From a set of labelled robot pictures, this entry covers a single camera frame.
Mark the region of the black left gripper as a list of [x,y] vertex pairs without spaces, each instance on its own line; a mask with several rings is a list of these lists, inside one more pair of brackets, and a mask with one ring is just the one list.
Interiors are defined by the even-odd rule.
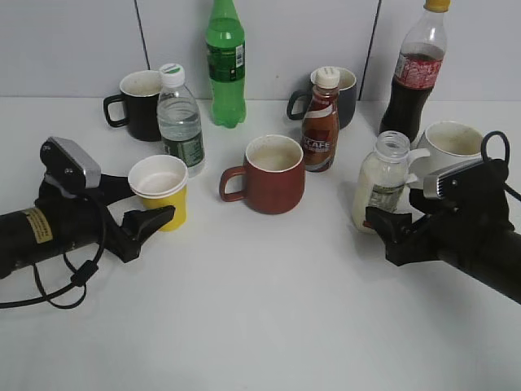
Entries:
[[[107,206],[134,196],[127,177],[102,174],[99,186],[87,190],[87,193],[94,196],[106,211],[106,249],[123,262],[137,259],[143,244],[175,214],[172,205],[144,211],[131,210],[124,213],[122,224],[118,226]],[[46,218],[52,239],[34,245],[34,261],[44,261],[99,242],[102,233],[99,208],[84,195],[65,198],[43,179],[35,207]]]

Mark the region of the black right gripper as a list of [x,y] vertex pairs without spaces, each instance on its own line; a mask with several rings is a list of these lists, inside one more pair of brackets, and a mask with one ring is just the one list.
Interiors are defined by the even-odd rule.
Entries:
[[442,200],[429,200],[423,190],[411,188],[410,205],[423,213],[390,213],[366,208],[366,220],[385,247],[385,258],[395,266],[439,261],[442,253],[513,253],[515,231],[506,199],[506,161],[485,160],[494,183]]

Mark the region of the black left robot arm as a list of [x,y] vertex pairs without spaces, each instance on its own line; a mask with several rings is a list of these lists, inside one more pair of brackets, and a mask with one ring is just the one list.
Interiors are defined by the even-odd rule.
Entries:
[[175,208],[131,210],[117,225],[108,205],[133,195],[126,177],[104,174],[96,188],[73,192],[44,180],[32,208],[1,216],[1,277],[101,239],[124,263],[138,258],[145,241],[173,219]]

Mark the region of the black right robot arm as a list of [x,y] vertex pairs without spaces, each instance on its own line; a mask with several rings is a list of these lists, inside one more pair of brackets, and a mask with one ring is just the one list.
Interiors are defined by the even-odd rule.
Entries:
[[520,300],[520,235],[509,219],[508,164],[468,160],[428,174],[409,202],[423,216],[366,208],[366,221],[396,266],[444,261]]

